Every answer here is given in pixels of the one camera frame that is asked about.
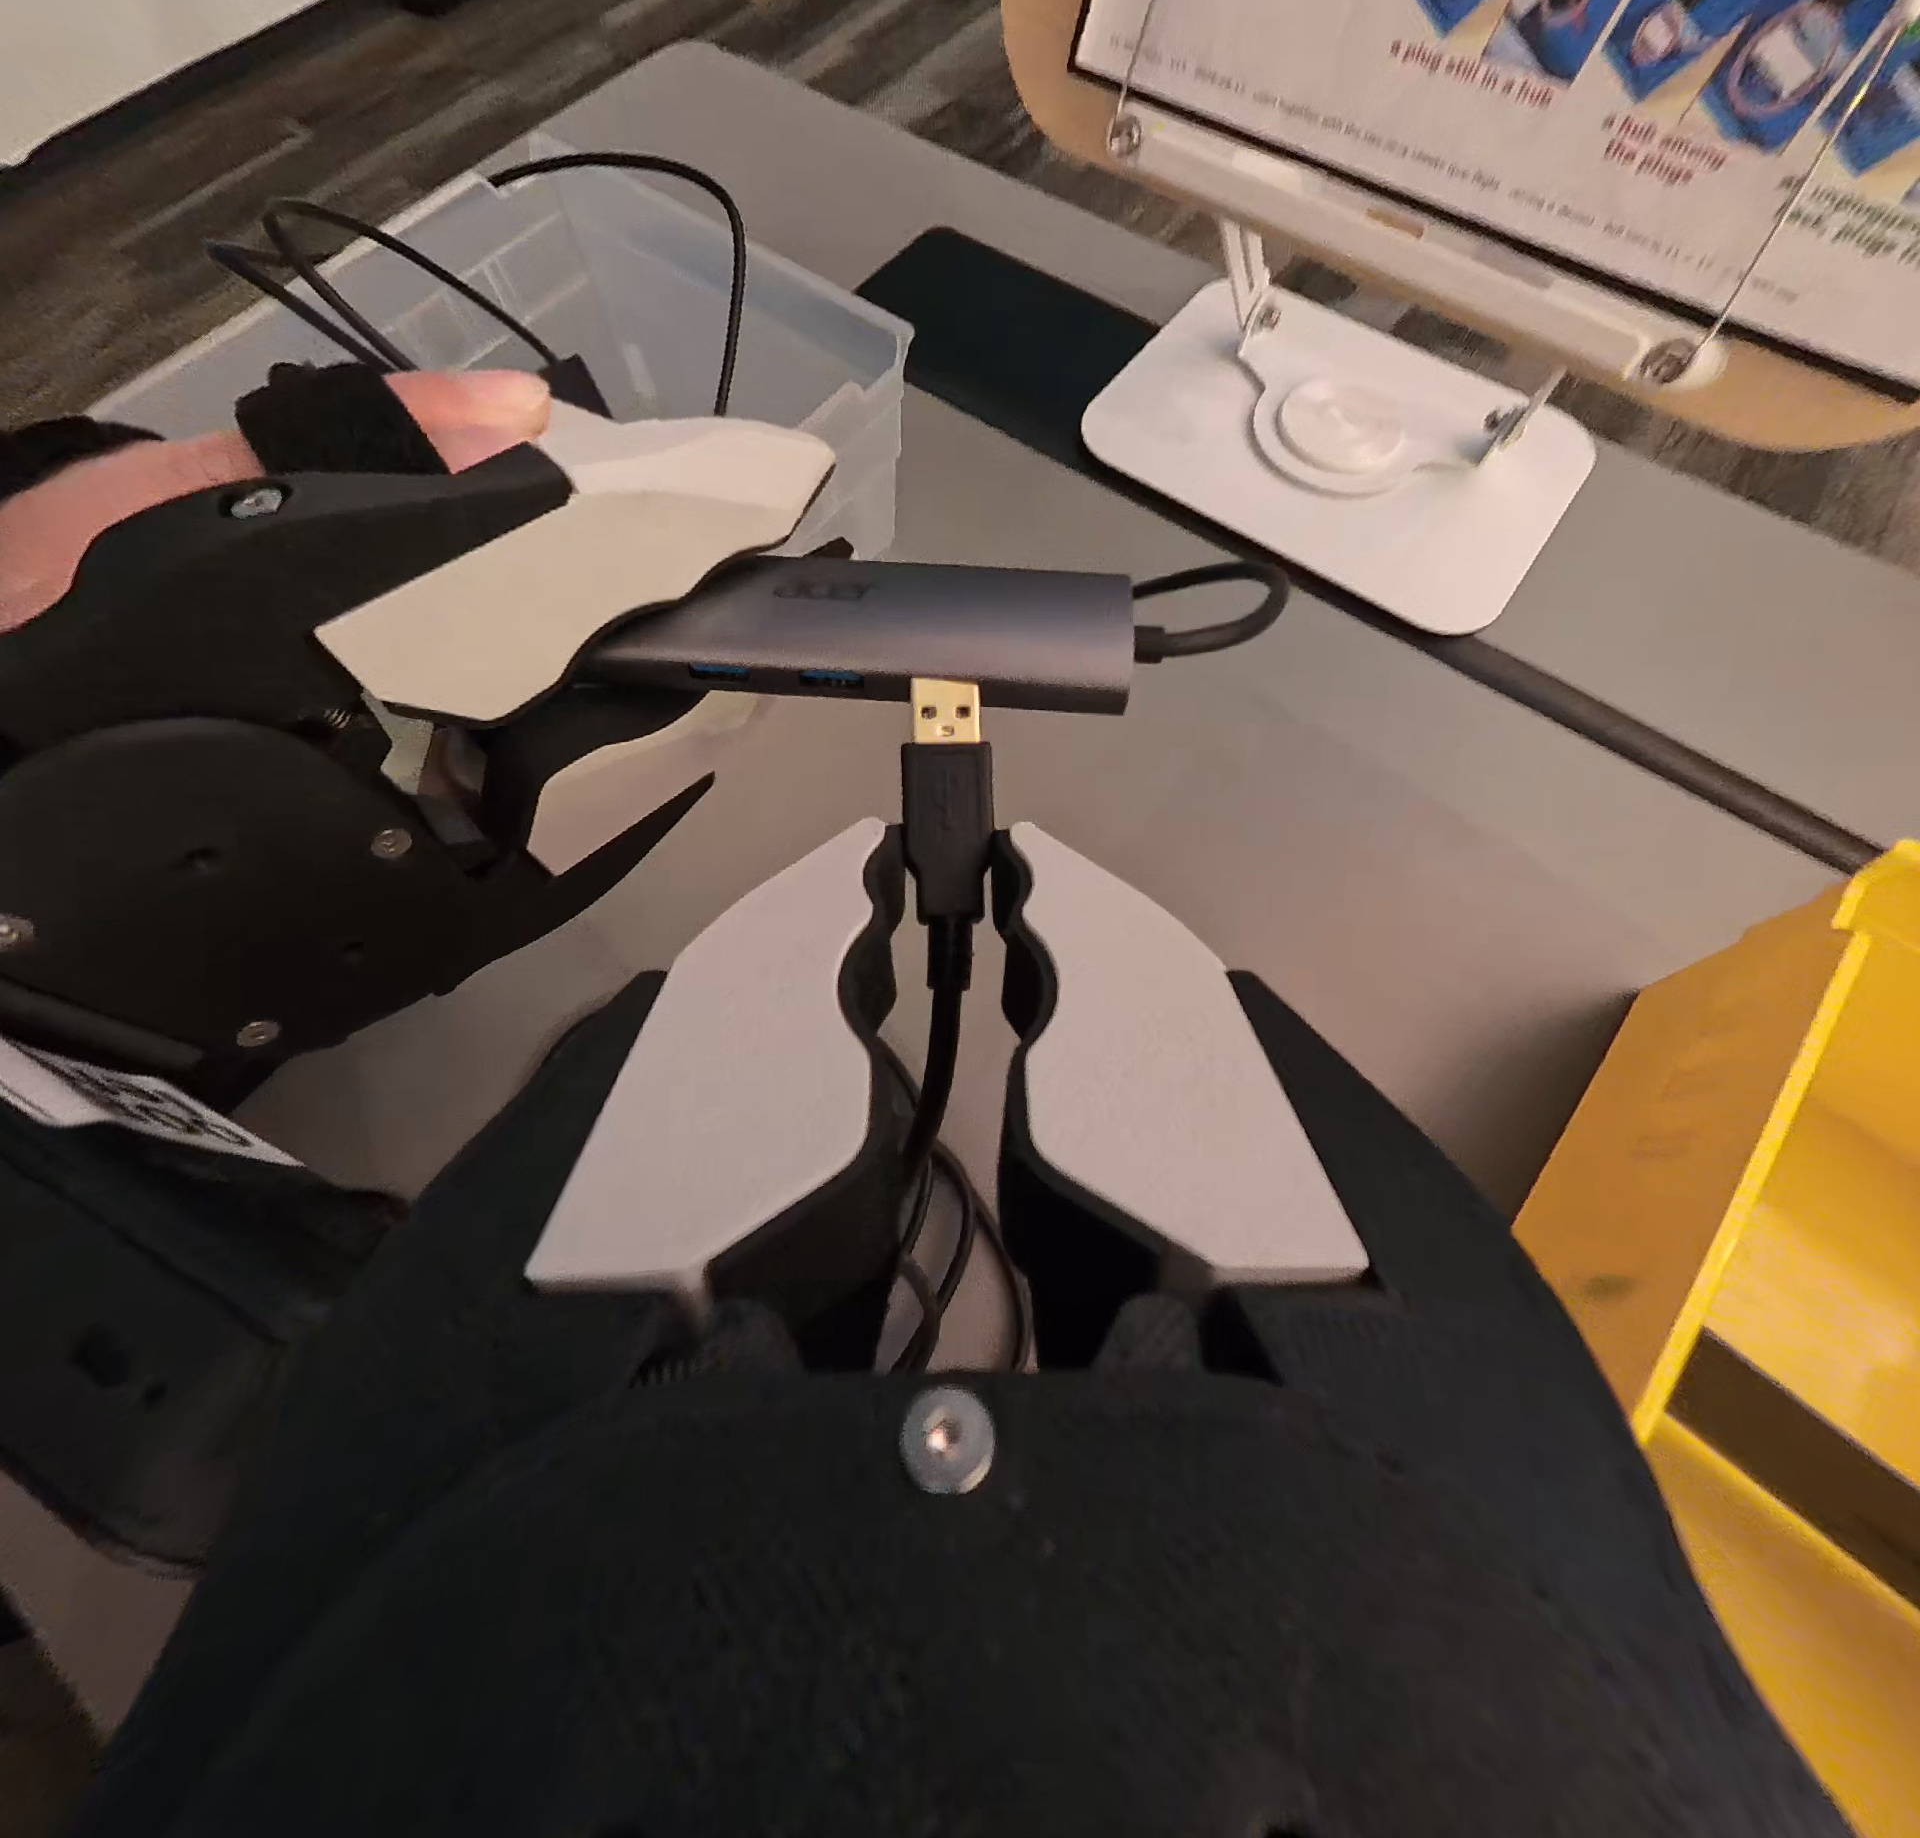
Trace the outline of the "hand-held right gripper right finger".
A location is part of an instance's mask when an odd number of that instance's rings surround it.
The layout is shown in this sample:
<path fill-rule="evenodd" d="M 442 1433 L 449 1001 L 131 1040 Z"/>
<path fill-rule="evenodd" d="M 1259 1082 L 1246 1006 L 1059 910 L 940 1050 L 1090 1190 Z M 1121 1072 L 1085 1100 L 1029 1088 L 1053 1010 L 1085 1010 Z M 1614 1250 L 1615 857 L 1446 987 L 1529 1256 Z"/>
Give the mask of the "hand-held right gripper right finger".
<path fill-rule="evenodd" d="M 1090 1367 L 1131 1299 L 1350 1284 L 1370 1256 L 1212 948 L 1029 822 L 994 839 L 999 1222 L 1034 1359 Z"/>

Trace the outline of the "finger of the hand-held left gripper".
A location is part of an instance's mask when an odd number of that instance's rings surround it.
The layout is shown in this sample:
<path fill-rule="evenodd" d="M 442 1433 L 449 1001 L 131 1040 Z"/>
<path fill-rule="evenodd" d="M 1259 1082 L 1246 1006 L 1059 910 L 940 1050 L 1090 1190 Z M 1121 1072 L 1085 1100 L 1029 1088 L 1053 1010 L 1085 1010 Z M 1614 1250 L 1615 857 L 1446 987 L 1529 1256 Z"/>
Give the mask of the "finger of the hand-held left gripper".
<path fill-rule="evenodd" d="M 514 906 L 586 910 L 710 794 L 757 697 L 555 697 L 514 723 Z"/>
<path fill-rule="evenodd" d="M 754 418 L 549 418 L 532 448 L 570 487 L 555 510 L 318 626 L 380 704 L 514 719 L 611 626 L 784 545 L 837 468 L 823 440 Z"/>

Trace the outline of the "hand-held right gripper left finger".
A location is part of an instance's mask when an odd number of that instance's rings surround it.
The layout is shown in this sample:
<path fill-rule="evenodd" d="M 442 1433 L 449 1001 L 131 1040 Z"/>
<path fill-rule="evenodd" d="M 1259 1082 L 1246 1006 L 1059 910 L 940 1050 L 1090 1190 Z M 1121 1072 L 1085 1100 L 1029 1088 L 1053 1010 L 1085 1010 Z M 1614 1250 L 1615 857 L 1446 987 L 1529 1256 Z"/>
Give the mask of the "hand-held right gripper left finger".
<path fill-rule="evenodd" d="M 898 1281 L 898 828 L 859 819 L 683 945 L 527 1258 L 541 1296 L 769 1309 L 816 1371 L 878 1371 Z"/>

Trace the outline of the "clear plastic bin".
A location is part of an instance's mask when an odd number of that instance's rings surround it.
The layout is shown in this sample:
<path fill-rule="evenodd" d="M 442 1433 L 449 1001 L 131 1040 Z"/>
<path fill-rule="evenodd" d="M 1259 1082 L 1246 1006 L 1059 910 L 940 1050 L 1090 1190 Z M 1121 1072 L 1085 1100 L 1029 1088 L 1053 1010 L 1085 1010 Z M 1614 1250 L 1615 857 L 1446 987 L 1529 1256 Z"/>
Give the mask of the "clear plastic bin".
<path fill-rule="evenodd" d="M 583 359 L 616 423 L 703 417 L 716 395 L 734 246 L 703 193 L 626 172 L 541 174 L 491 193 L 461 174 L 387 233 L 467 293 L 351 233 L 301 221 L 339 294 L 421 370 L 536 370 L 486 294 L 558 359 Z M 891 549 L 912 328 L 750 241 L 731 417 L 823 440 L 837 468 L 787 539 Z"/>

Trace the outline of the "dark usb connector with cable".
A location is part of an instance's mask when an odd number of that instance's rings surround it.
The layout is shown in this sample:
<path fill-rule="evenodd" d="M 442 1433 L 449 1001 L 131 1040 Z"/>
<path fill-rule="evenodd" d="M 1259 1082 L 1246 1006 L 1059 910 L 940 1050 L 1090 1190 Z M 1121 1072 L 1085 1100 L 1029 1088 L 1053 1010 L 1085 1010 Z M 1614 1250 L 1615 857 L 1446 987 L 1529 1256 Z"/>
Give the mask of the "dark usb connector with cable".
<path fill-rule="evenodd" d="M 1140 626 L 1149 598 L 1255 583 L 1222 626 Z M 616 626 L 580 661 L 595 691 L 904 701 L 915 680 L 972 685 L 991 711 L 1121 717 L 1134 670 L 1230 651 L 1290 598 L 1274 560 L 1218 560 L 1131 583 L 1029 573 L 800 555 L 739 560 L 686 601 Z"/>

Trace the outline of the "yellow plastic bin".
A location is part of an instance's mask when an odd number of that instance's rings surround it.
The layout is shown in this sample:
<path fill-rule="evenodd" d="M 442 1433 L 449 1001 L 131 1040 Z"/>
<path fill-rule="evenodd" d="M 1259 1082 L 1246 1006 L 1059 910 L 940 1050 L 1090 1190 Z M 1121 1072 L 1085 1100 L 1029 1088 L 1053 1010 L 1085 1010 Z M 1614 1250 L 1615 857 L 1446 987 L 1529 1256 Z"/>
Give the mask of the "yellow plastic bin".
<path fill-rule="evenodd" d="M 1515 1239 L 1749 1680 L 1861 1835 L 1917 1834 L 1917 1610 L 1666 1415 L 1713 1331 L 1917 1476 L 1917 842 L 1629 1010 Z"/>

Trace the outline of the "person's left hand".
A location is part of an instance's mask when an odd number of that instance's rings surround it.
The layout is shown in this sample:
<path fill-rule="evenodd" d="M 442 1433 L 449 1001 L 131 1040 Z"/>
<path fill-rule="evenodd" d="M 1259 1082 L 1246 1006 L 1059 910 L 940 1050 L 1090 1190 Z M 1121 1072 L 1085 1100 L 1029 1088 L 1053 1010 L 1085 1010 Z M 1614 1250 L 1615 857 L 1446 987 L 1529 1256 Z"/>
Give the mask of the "person's left hand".
<path fill-rule="evenodd" d="M 548 430 L 549 395 L 536 376 L 387 376 L 380 380 L 442 467 L 454 476 Z M 259 483 L 268 467 L 239 430 L 192 440 L 118 437 L 87 457 L 61 461 L 14 487 L 2 461 L 2 630 L 55 605 L 86 551 L 115 524 L 230 483 Z"/>

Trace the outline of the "black divider panel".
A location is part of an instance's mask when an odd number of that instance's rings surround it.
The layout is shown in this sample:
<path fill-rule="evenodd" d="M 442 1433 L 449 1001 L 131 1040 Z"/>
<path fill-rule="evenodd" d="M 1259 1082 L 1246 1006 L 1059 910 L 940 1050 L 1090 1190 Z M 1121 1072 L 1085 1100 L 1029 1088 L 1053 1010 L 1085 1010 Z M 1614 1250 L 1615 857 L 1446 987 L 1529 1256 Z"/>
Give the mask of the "black divider panel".
<path fill-rule="evenodd" d="M 1694 1343 L 1666 1415 L 1917 1610 L 1914 1471 L 1854 1440 L 1713 1331 Z"/>

